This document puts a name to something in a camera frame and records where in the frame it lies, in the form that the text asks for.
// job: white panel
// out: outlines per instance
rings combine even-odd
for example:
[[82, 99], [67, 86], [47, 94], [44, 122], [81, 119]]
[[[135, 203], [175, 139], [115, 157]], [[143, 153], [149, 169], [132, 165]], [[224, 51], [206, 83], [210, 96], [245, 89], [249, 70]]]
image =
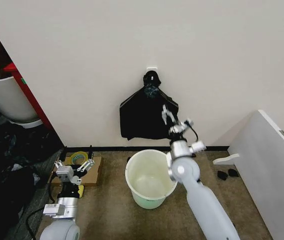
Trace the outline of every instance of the white panel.
[[284, 0], [0, 0], [0, 39], [69, 147], [168, 146], [120, 136], [149, 66], [209, 146], [259, 108], [284, 128]]
[[231, 143], [230, 154], [274, 240], [284, 240], [284, 136], [256, 111]]

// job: bucket rim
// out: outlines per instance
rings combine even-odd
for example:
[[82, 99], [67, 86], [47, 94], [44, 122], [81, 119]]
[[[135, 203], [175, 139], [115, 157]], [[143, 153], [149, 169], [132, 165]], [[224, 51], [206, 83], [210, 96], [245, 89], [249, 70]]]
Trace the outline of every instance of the bucket rim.
[[134, 156], [137, 156], [137, 155], [139, 155], [139, 154], [141, 154], [141, 153], [144, 153], [144, 152], [157, 152], [157, 153], [161, 153], [161, 154], [165, 155], [165, 157], [166, 157], [166, 154], [165, 154], [165, 153], [163, 153], [162, 151], [159, 151], [159, 150], [155, 150], [155, 149], [145, 149], [145, 150], [142, 150], [142, 151], [139, 151], [139, 152], [135, 153], [135, 154], [128, 160], [128, 162], [127, 162], [127, 164], [126, 164], [126, 167], [125, 167], [125, 179], [126, 179], [126, 183], [127, 183], [128, 187], [130, 188], [130, 190], [131, 190], [134, 194], [136, 194], [137, 196], [139, 196], [139, 197], [141, 197], [141, 198], [143, 198], [143, 199], [146, 199], [146, 200], [149, 200], [149, 201], [157, 201], [157, 200], [165, 199], [166, 197], [168, 197], [169, 195], [171, 195], [172, 192], [176, 189], [177, 181], [172, 181], [172, 182], [173, 182], [173, 187], [172, 187], [172, 189], [171, 189], [167, 194], [165, 194], [165, 195], [163, 195], [163, 196], [160, 196], [160, 197], [148, 197], [148, 196], [141, 195], [140, 193], [138, 193], [138, 192], [133, 188], [133, 186], [132, 186], [132, 185], [130, 184], [130, 182], [128, 181], [128, 171], [127, 171], [127, 169], [128, 169], [128, 167], [129, 167], [129, 165], [131, 164], [133, 157], [134, 157]]

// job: floor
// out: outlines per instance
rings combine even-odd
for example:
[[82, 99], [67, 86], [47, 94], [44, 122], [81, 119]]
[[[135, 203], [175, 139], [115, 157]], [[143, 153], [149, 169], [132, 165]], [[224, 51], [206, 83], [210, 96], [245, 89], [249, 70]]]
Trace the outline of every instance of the floor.
[[[79, 199], [77, 225], [80, 240], [204, 240], [205, 237], [191, 212], [184, 187], [176, 190], [163, 205], [146, 210], [133, 200], [125, 181], [125, 165], [134, 152], [101, 152], [104, 165], [99, 186], [87, 187]], [[271, 240], [271, 236], [256, 209], [242, 179], [217, 178], [218, 170], [227, 172], [230, 166], [214, 166], [216, 158], [228, 156], [226, 151], [205, 151], [195, 158], [201, 169], [201, 180], [210, 187], [234, 223], [241, 240]], [[52, 222], [43, 217], [37, 237]]]

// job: white wall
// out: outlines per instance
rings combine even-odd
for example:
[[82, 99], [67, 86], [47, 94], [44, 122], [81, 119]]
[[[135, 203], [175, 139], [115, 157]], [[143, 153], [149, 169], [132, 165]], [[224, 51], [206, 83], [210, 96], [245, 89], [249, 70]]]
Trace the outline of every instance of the white wall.
[[154, 65], [207, 145], [256, 109], [284, 129], [283, 0], [0, 0], [0, 39], [69, 147], [168, 145], [120, 136]]

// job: yellow object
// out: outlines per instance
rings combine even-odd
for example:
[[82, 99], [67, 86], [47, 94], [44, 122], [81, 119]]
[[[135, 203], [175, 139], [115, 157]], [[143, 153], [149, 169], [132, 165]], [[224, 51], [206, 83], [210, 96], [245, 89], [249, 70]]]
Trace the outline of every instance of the yellow object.
[[84, 194], [84, 185], [79, 185], [78, 186], [78, 194], [80, 195], [80, 199], [82, 198], [83, 194]]
[[[81, 161], [80, 163], [76, 163], [76, 161], [79, 159], [83, 159], [83, 161]], [[70, 158], [67, 158], [65, 160], [65, 165], [74, 165], [74, 164], [82, 165], [85, 161], [87, 161], [87, 159], [88, 159], [87, 152], [78, 151], [73, 153]]]

